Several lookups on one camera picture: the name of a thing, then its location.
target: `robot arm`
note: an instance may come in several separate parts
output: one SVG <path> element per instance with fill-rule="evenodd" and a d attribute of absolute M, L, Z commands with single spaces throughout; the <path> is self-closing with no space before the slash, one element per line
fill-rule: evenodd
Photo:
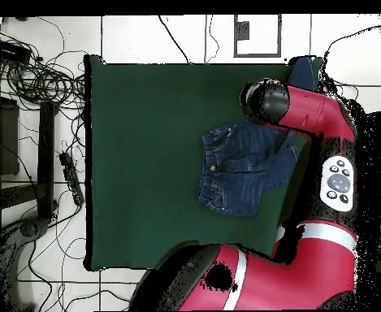
<path fill-rule="evenodd" d="M 235 245 L 176 249 L 143 277 L 131 311 L 317 309 L 353 293 L 356 134 L 349 113 L 335 99 L 269 80 L 247 84 L 240 103 L 255 123 L 311 137 L 273 259 Z"/>

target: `black device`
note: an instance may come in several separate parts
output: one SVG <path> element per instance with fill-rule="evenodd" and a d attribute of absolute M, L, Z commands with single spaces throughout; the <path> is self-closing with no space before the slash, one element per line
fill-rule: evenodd
<path fill-rule="evenodd" d="M 64 167 L 64 179 L 71 190 L 73 201 L 75 202 L 75 205 L 82 206 L 84 204 L 84 196 L 82 189 L 80 188 L 79 179 L 77 178 L 76 167 L 73 163 L 73 159 L 71 159 L 71 156 L 68 153 L 62 153 L 58 157 Z"/>
<path fill-rule="evenodd" d="M 17 269 L 24 246 L 47 232 L 58 207 L 54 200 L 54 116 L 58 108 L 51 102 L 40 107 L 37 182 L 0 189 L 0 210 L 37 200 L 37 217 L 18 220 L 0 228 L 0 311 L 23 311 L 18 298 Z M 12 151 L 0 141 L 2 148 Z"/>
<path fill-rule="evenodd" d="M 3 144 L 0 145 L 0 175 L 19 173 L 19 160 L 12 153 L 18 151 L 18 118 L 17 102 L 0 97 L 0 143 Z"/>
<path fill-rule="evenodd" d="M 0 40 L 0 58 L 28 65 L 30 57 L 31 50 Z"/>

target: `tile floor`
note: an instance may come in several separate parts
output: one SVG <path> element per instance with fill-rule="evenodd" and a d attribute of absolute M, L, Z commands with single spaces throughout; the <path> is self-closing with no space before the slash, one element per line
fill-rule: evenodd
<path fill-rule="evenodd" d="M 313 32 L 310 34 L 310 15 L 283 15 L 283 39 L 285 43 L 283 43 L 283 56 L 280 61 L 266 61 L 266 59 L 244 59 L 244 61 L 241 61 L 232 57 L 233 42 L 230 37 L 232 37 L 233 15 L 215 15 L 214 20 L 211 15 L 208 15 L 208 21 L 212 19 L 212 25 L 210 25 L 210 22 L 208 23 L 211 27 L 211 33 L 216 37 L 221 49 L 217 50 L 216 44 L 209 38 L 207 54 L 214 56 L 216 51 L 216 57 L 212 59 L 212 63 L 283 63 L 284 58 L 290 59 L 292 56 L 308 54 L 309 44 L 313 43 L 311 54 L 322 56 L 328 44 L 336 37 L 353 33 L 357 29 L 379 22 L 379 18 L 373 16 L 313 16 L 315 17 L 313 19 Z M 29 17 L 27 22 L 19 22 L 13 17 L 6 17 L 0 30 L 6 35 L 36 46 L 40 56 L 45 61 L 54 58 L 63 50 L 67 51 L 66 54 L 58 57 L 57 63 L 70 69 L 74 76 L 82 74 L 83 51 L 89 54 L 102 55 L 108 63 L 184 62 L 183 56 L 171 42 L 156 16 L 42 18 L 57 25 L 60 31 L 53 24 L 35 17 Z M 188 51 L 189 59 L 195 63 L 203 63 L 205 16 L 190 15 L 181 18 L 168 16 L 165 19 L 173 36 L 177 41 L 180 41 L 183 50 Z M 339 21 L 347 25 L 335 25 Z M 356 51 L 361 54 L 358 58 L 353 57 Z M 373 70 L 370 66 L 373 66 L 375 61 L 381 59 L 381 32 L 377 34 L 370 32 L 363 38 L 358 37 L 354 41 L 348 41 L 346 45 L 339 44 L 338 47 L 333 48 L 332 55 L 334 56 L 328 70 L 339 81 L 381 84 L 381 63 L 377 73 L 368 72 Z M 3 94 L 9 91 L 9 87 L 4 80 L 1 83 L 1 90 Z M 347 97 L 354 97 L 355 95 L 355 90 L 352 88 L 345 87 L 344 92 Z M 359 92 L 358 101 L 367 111 L 381 110 L 381 88 L 359 88 Z M 27 102 L 24 102 L 24 104 L 32 109 L 38 108 Z M 71 121 L 67 117 L 74 118 L 78 113 L 75 106 L 72 105 L 71 107 L 72 110 L 65 110 L 64 114 L 59 113 L 55 118 L 54 142 L 55 149 L 58 152 L 64 150 L 66 144 L 70 143 L 73 138 Z M 31 136 L 37 142 L 38 135 L 32 130 L 38 128 L 38 112 L 35 110 L 22 110 L 19 121 L 19 138 Z M 83 129 L 80 130 L 78 137 L 81 141 L 84 140 Z M 30 139 L 22 139 L 19 141 L 19 154 L 32 179 L 37 180 L 37 147 Z M 84 180 L 83 147 L 74 149 L 73 155 L 77 161 L 77 170 L 80 171 L 79 180 L 82 181 Z M 63 171 L 60 168 L 57 154 L 54 161 L 54 180 L 56 182 L 54 195 L 58 197 L 67 190 L 67 187 L 64 183 Z M 1 185 L 5 188 L 23 181 L 27 181 L 24 171 L 17 176 L 3 176 Z M 3 210 L 0 212 L 2 225 L 15 221 L 26 210 L 34 206 L 35 202 L 32 201 Z M 75 209 L 70 193 L 64 193 L 60 200 L 59 218 L 62 219 L 71 215 Z M 62 233 L 58 237 L 59 244 L 73 258 L 64 258 L 64 253 L 55 240 L 56 232 Z M 64 284 L 64 295 L 61 299 L 63 299 L 64 307 L 69 306 L 68 311 L 124 310 L 128 306 L 126 301 L 121 301 L 108 292 L 71 303 L 73 298 L 95 295 L 100 290 L 109 290 L 116 296 L 127 300 L 132 295 L 136 282 L 144 274 L 144 271 L 132 271 L 129 269 L 108 269 L 101 272 L 86 271 L 81 259 L 84 257 L 85 252 L 84 239 L 81 239 L 84 237 L 85 208 L 70 222 L 66 221 L 56 228 L 50 229 L 37 242 L 32 267 L 37 274 L 40 274 L 45 279 L 55 281 L 52 283 L 51 296 L 45 303 L 43 310 L 62 310 L 62 307 L 57 302 L 58 295 L 62 292 L 62 289 L 59 290 L 60 281 L 62 280 L 67 281 Z M 23 281 L 19 282 L 19 294 L 22 302 L 35 302 L 38 310 L 49 293 L 49 286 L 39 282 L 38 278 L 26 267 L 32 247 L 32 244 L 27 245 L 19 260 L 19 279 Z"/>

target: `denim shorts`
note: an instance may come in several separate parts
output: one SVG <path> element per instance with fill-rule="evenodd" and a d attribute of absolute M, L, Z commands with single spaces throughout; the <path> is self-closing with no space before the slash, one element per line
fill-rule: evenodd
<path fill-rule="evenodd" d="M 256 216 L 263 191 L 291 178 L 299 155 L 293 135 L 248 120 L 205 134 L 197 201 L 220 214 Z"/>

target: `button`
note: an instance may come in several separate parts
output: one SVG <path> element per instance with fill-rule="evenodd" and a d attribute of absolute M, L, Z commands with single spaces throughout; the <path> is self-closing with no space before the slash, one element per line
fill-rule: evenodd
<path fill-rule="evenodd" d="M 331 175 L 327 185 L 339 193 L 347 193 L 350 190 L 350 180 L 340 173 Z"/>
<path fill-rule="evenodd" d="M 339 199 L 343 202 L 343 203 L 348 203 L 349 202 L 349 199 L 346 195 L 342 194 L 340 195 Z"/>
<path fill-rule="evenodd" d="M 337 194 L 333 190 L 331 190 L 327 193 L 327 197 L 329 197 L 331 200 L 334 200 L 335 198 L 337 198 Z"/>

